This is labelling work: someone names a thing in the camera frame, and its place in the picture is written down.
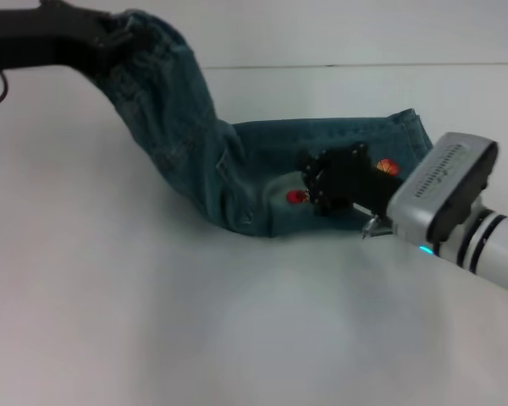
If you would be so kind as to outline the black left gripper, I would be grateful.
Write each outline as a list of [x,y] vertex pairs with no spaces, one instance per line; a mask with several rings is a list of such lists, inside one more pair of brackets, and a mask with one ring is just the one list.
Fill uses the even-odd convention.
[[0,70],[63,65],[104,71],[133,40],[128,13],[106,14],[64,1],[0,9]]

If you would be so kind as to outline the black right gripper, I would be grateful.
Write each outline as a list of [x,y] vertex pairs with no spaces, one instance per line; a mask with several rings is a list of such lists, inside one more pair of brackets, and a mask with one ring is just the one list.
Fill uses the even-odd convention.
[[337,212],[338,202],[344,200],[385,217],[389,201],[403,184],[395,175],[376,168],[364,143],[318,154],[300,150],[296,166],[303,179],[314,179],[306,181],[306,189],[315,214],[321,217]]

